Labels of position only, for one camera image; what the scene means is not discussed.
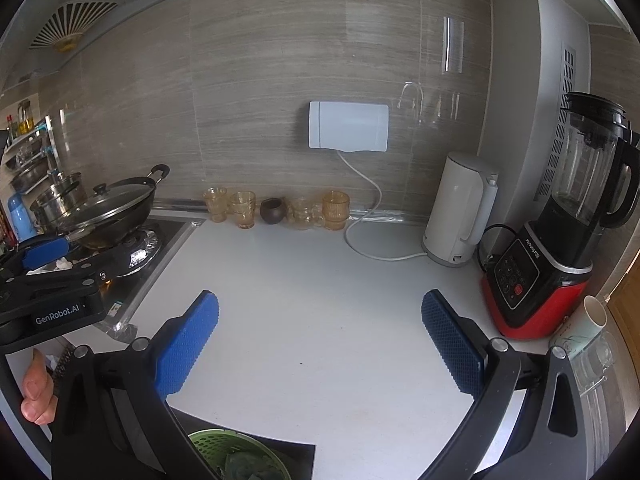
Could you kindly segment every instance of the glass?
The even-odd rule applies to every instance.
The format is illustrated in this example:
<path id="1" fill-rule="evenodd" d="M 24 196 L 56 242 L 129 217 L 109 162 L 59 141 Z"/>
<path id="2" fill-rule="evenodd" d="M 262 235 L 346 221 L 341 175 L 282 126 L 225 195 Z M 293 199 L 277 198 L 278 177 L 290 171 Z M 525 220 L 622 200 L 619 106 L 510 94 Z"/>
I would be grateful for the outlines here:
<path id="1" fill-rule="evenodd" d="M 311 200 L 297 198 L 291 201 L 290 206 L 293 227 L 303 231 L 314 226 L 314 204 Z"/>
<path id="2" fill-rule="evenodd" d="M 585 225 L 593 219 L 616 151 L 616 135 L 604 126 L 568 112 L 564 146 L 552 195 Z"/>
<path id="3" fill-rule="evenodd" d="M 226 210 L 228 204 L 226 202 L 226 187 L 212 187 L 204 192 L 204 202 L 211 214 L 211 219 L 216 222 L 224 222 L 226 220 Z"/>
<path id="4" fill-rule="evenodd" d="M 255 219 L 255 193 L 253 191 L 238 191 L 229 199 L 234 212 L 236 223 L 241 229 L 250 229 Z"/>
<path id="5" fill-rule="evenodd" d="M 601 332 L 572 360 L 575 382 L 581 397 L 607 380 L 607 369 L 616 363 L 617 350 L 613 336 L 609 332 Z"/>
<path id="6" fill-rule="evenodd" d="M 28 99 L 25 99 L 18 105 L 18 129 L 21 135 L 33 130 L 31 102 Z"/>
<path id="7" fill-rule="evenodd" d="M 349 219 L 349 195 L 331 190 L 322 197 L 324 227 L 331 231 L 344 229 Z"/>

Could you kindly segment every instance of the white paper cup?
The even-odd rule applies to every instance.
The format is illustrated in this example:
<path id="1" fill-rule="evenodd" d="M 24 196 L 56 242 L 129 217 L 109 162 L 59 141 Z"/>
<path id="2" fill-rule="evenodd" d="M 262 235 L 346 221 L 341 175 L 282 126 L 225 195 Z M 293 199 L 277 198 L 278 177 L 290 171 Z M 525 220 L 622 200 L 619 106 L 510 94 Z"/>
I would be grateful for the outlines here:
<path id="1" fill-rule="evenodd" d="M 566 323 L 551 336 L 549 347 L 561 346 L 569 359 L 578 355 L 607 324 L 607 311 L 593 296 L 584 298 Z"/>

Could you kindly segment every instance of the power cord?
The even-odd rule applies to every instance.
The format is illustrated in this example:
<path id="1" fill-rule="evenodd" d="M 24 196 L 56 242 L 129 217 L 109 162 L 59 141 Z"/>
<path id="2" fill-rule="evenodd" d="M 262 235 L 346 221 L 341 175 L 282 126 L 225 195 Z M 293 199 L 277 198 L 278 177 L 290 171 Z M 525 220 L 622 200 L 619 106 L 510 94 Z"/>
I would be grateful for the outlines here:
<path id="1" fill-rule="evenodd" d="M 366 217 L 368 217 L 369 215 L 371 215 L 376 209 L 378 209 L 380 207 L 380 204 L 382 203 L 382 190 L 380 189 L 380 186 L 378 184 L 376 184 L 375 182 L 373 182 L 373 180 L 371 180 L 367 175 L 365 175 L 364 173 L 356 170 L 350 163 L 347 162 L 347 160 L 344 158 L 344 156 L 342 155 L 342 152 L 339 150 L 335 150 L 335 152 L 338 154 L 338 156 L 342 159 L 342 161 L 356 174 L 358 174 L 359 176 L 361 176 L 364 180 L 366 180 L 367 182 L 369 182 L 373 187 L 376 188 L 376 190 L 378 190 L 378 200 L 376 201 L 375 205 L 367 210 L 366 213 L 364 213 L 364 215 L 362 215 L 360 218 L 358 218 L 355 222 L 353 222 L 352 224 L 350 224 L 345 230 L 344 230 L 344 241 L 347 243 L 347 245 L 353 249 L 354 251 L 356 251 L 358 254 L 360 254 L 361 256 L 365 256 L 366 258 L 371 258 L 372 260 L 379 260 L 380 262 L 401 262 L 402 260 L 409 260 L 411 258 L 417 258 L 418 256 L 428 256 L 427 253 L 425 252 L 421 252 L 421 253 L 415 253 L 415 254 L 408 254 L 407 256 L 396 256 L 395 258 L 385 258 L 384 256 L 374 256 L 373 254 L 367 254 L 362 252 L 361 250 L 357 249 L 356 247 L 354 247 L 354 245 L 351 243 L 351 241 L 349 240 L 349 231 L 351 231 L 351 229 L 353 229 L 354 227 L 356 227 L 356 225 L 358 225 L 360 222 L 362 222 Z"/>
<path id="2" fill-rule="evenodd" d="M 507 229 L 507 231 L 511 232 L 514 236 L 516 237 L 518 236 L 518 233 L 515 231 L 515 229 L 509 227 L 507 224 L 492 224 L 482 232 L 482 236 L 484 236 L 487 233 L 487 231 L 490 231 L 491 229 L 498 228 L 498 227 L 501 229 Z M 482 264 L 482 261 L 480 259 L 481 245 L 482 245 L 482 237 L 480 238 L 480 241 L 478 242 L 478 246 L 476 247 L 476 258 L 478 259 L 478 266 L 482 269 L 482 272 L 486 272 L 486 267 Z"/>

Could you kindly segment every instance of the stainless steel pot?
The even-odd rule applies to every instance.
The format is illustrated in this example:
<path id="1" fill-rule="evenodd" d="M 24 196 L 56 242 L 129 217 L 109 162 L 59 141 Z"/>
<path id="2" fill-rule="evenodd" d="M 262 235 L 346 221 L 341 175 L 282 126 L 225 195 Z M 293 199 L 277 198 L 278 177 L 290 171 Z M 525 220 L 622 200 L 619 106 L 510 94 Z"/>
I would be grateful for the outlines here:
<path id="1" fill-rule="evenodd" d="M 18 173 L 11 180 L 11 185 L 20 194 L 24 194 L 33 187 L 41 178 L 47 175 L 49 164 L 47 157 L 42 156 L 30 162 L 21 173 Z"/>
<path id="2" fill-rule="evenodd" d="M 30 206 L 38 224 L 46 233 L 55 231 L 58 222 L 86 200 L 80 173 L 64 177 L 39 195 Z"/>

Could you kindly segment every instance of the wall vent grille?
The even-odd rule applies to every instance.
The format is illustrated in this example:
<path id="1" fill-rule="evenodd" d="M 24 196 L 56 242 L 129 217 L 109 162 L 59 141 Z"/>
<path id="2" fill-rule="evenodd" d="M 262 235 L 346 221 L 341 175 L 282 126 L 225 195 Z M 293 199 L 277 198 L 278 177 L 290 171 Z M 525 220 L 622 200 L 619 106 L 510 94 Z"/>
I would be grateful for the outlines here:
<path id="1" fill-rule="evenodd" d="M 562 153 L 562 147 L 564 146 L 564 134 L 566 123 L 566 108 L 569 101 L 566 98 L 567 92 L 571 92 L 574 88 L 574 73 L 575 73 L 575 50 L 571 47 L 565 46 L 562 53 L 562 69 L 560 76 L 560 99 L 558 101 L 558 122 L 556 123 L 556 135 L 554 142 L 551 146 L 551 153 L 546 162 L 546 168 L 542 172 L 540 183 L 536 189 L 536 195 L 534 202 L 540 202 L 546 200 L 551 193 L 551 185 L 554 177 L 556 176 L 556 169 L 560 163 L 560 155 Z"/>
<path id="2" fill-rule="evenodd" d="M 82 35 L 107 12 L 118 4 L 113 2 L 71 2 L 56 10 L 29 48 L 53 47 L 68 52 L 78 45 Z"/>

